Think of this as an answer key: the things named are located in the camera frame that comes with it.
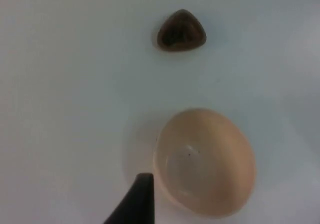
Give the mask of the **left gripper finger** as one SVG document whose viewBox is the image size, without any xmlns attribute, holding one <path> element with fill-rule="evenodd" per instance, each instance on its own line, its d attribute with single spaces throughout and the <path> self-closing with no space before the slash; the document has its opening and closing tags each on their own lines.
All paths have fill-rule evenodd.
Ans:
<svg viewBox="0 0 320 224">
<path fill-rule="evenodd" d="M 140 173 L 105 224 L 155 224 L 154 175 Z"/>
</svg>

